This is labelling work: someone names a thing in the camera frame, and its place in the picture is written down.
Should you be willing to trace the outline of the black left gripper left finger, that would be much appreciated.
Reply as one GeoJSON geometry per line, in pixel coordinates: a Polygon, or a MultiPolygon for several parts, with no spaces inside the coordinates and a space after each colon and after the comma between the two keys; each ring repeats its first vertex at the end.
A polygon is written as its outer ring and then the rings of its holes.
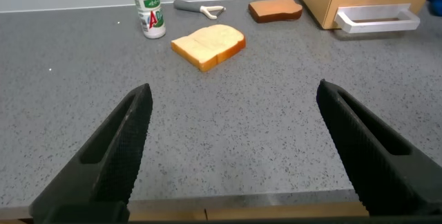
{"type": "Polygon", "coordinates": [[[153,98],[148,84],[130,91],[34,199],[35,222],[127,222],[153,98]]]}

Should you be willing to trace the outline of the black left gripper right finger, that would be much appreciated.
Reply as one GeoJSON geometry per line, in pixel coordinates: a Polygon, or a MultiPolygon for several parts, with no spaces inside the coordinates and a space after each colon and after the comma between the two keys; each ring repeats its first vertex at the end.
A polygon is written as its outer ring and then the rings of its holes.
{"type": "Polygon", "coordinates": [[[441,214],[440,165],[340,86],[321,80],[316,101],[371,215],[441,214]]]}

